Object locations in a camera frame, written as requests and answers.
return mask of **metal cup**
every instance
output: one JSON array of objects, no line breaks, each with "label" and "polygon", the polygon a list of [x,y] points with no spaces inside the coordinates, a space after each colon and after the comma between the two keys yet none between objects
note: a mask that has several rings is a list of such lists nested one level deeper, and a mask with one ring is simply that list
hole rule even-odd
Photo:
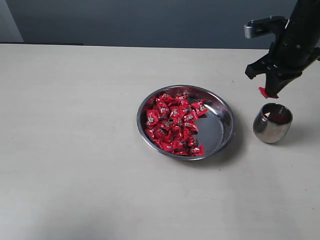
[{"label": "metal cup", "polygon": [[292,119],[291,111],[285,106],[267,103],[254,119],[254,134],[262,142],[274,144],[287,134]]}]

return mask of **robotic arm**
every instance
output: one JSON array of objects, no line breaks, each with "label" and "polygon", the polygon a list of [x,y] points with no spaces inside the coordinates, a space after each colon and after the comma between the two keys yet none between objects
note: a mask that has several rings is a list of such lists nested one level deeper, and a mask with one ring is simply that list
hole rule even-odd
[{"label": "robotic arm", "polygon": [[320,61],[320,0],[298,0],[289,20],[271,16],[252,20],[244,26],[246,38],[275,34],[268,54],[246,67],[245,74],[253,79],[265,74],[265,88],[259,90],[265,98],[277,94],[291,81],[300,77],[315,60]]}]

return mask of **metal plate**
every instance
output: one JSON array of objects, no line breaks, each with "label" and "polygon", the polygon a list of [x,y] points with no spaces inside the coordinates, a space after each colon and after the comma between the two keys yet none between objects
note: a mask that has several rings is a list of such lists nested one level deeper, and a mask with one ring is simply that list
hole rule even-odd
[{"label": "metal plate", "polygon": [[[195,121],[198,126],[198,134],[195,137],[198,139],[199,145],[203,145],[204,155],[179,156],[171,154],[157,147],[145,134],[147,110],[152,108],[154,100],[162,93],[171,96],[187,94],[190,103],[203,101],[204,106],[209,111],[205,114],[205,117]],[[225,101],[213,92],[190,85],[167,86],[151,93],[141,103],[136,122],[143,139],[152,148],[164,155],[186,161],[205,159],[217,154],[231,142],[236,130],[234,114]]]}]

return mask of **gray wall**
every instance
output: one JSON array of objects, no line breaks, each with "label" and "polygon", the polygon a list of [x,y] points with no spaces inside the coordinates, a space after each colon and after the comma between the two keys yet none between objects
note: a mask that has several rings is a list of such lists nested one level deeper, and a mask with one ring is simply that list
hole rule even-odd
[{"label": "gray wall", "polygon": [[295,0],[6,0],[25,42],[267,49],[243,25],[289,17]]}]

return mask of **white table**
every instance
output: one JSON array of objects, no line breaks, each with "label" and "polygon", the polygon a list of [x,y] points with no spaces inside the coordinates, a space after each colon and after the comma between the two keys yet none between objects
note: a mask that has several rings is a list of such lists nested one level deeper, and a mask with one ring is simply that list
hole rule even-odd
[{"label": "white table", "polygon": [[[265,52],[0,44],[0,239],[318,240],[319,63],[266,100],[244,74]],[[219,155],[177,161],[139,135],[140,103],[174,84],[233,109]],[[276,145],[252,131],[268,102],[293,113]]]}]

